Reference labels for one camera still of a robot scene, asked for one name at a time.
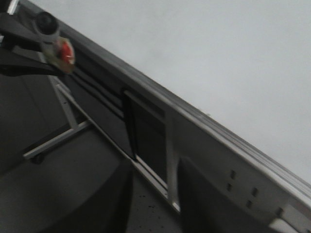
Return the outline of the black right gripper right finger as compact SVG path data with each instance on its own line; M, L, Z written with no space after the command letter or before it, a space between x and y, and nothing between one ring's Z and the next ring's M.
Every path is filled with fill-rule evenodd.
M273 233L232 203L187 158L179 159L177 188L184 233Z

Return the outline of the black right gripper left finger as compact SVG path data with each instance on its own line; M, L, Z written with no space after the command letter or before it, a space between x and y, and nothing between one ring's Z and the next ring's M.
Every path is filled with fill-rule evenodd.
M122 233L133 194L133 167L76 160L23 163L0 179L3 233Z

